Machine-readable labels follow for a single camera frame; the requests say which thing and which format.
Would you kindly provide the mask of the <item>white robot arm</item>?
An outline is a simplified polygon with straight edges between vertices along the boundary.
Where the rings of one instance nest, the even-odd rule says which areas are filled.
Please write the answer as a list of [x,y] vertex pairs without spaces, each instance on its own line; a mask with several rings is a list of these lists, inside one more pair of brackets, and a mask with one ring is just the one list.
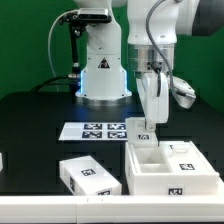
[[224,0],[73,0],[73,19],[87,29],[87,63],[78,96],[117,101],[130,95],[121,65],[122,30],[113,9],[125,5],[128,56],[136,75],[145,129],[168,120],[169,96],[189,108],[195,93],[174,82],[174,48],[179,34],[209,36],[224,26]]

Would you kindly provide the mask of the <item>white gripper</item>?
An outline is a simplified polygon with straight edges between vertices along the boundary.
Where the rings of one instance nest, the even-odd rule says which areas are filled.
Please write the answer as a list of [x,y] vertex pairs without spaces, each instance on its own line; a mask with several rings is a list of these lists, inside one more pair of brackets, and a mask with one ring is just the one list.
[[167,78],[161,74],[161,84],[158,84],[155,72],[144,73],[136,80],[137,89],[144,111],[146,129],[155,131],[156,123],[166,123],[169,116],[169,86]]

